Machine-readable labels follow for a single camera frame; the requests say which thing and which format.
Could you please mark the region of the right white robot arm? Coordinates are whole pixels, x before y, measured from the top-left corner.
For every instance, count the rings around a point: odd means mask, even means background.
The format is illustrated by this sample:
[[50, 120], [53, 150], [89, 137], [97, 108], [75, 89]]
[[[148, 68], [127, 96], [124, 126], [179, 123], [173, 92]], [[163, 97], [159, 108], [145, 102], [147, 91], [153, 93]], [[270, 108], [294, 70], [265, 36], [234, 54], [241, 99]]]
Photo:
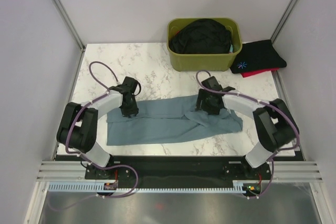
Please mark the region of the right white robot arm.
[[226, 109], [254, 120], [258, 143], [244, 156], [245, 162], [240, 166], [245, 178], [254, 178], [259, 173], [259, 167], [284, 149], [284, 145], [299, 139], [299, 129], [283, 100], [262, 101], [233, 87], [223, 88], [214, 76], [198, 84], [201, 88], [196, 110], [219, 115], [221, 110]]

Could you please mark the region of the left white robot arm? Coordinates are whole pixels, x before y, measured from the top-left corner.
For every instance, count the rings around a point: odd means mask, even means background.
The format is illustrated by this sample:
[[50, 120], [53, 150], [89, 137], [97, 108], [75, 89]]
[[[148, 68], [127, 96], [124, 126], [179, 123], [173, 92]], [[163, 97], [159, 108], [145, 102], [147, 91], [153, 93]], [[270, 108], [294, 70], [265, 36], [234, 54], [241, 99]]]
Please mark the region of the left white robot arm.
[[111, 178], [115, 165], [112, 155], [97, 142], [98, 120], [114, 109], [131, 118], [139, 113], [135, 91], [141, 88], [138, 80], [125, 77], [122, 84], [107, 88], [101, 96], [84, 103], [69, 102], [63, 112], [56, 135], [58, 143], [68, 154], [76, 154], [97, 167], [103, 178]]

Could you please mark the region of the blue-grey t shirt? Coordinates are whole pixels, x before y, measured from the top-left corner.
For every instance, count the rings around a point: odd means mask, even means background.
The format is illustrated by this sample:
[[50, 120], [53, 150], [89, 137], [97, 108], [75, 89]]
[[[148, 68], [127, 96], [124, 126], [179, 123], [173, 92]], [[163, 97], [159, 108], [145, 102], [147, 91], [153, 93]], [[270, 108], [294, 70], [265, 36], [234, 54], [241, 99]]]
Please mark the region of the blue-grey t shirt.
[[243, 120], [234, 111], [219, 115], [197, 111], [196, 95], [138, 102], [139, 113], [123, 117], [120, 109], [107, 115], [107, 145], [183, 143], [221, 134], [238, 133]]

